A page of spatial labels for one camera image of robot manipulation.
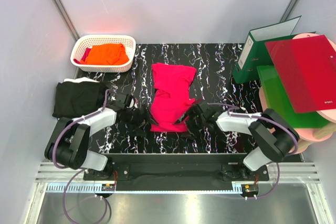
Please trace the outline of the magenta t shirt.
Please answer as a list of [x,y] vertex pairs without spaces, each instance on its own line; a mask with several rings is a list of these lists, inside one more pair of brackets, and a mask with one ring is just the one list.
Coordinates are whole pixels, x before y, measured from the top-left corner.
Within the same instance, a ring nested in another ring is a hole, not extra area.
[[189,109],[194,98],[190,98],[190,85],[196,75],[194,67],[184,65],[152,65],[155,96],[151,105],[151,114],[157,125],[151,125],[152,132],[187,131],[184,122],[177,120]]

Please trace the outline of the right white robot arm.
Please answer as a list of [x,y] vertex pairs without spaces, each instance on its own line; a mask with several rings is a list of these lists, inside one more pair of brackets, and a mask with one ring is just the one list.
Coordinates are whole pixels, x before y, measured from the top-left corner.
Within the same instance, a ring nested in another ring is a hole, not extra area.
[[237,132],[253,137],[257,147],[238,164],[222,171],[225,179],[253,180],[257,171],[280,163],[298,150],[298,133],[273,109],[262,113],[239,113],[238,107],[196,100],[175,124],[184,123],[187,136],[196,137],[203,128],[214,132]]

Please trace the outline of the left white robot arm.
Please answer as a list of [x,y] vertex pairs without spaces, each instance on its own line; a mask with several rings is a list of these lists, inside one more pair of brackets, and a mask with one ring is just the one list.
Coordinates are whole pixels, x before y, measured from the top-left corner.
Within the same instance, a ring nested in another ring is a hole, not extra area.
[[106,127],[117,122],[128,125],[135,136],[145,135],[142,130],[147,123],[158,125],[146,105],[137,106],[137,100],[129,94],[117,94],[97,111],[75,119],[58,120],[44,156],[60,169],[87,169],[103,180],[115,175],[112,159],[89,150],[89,139]]

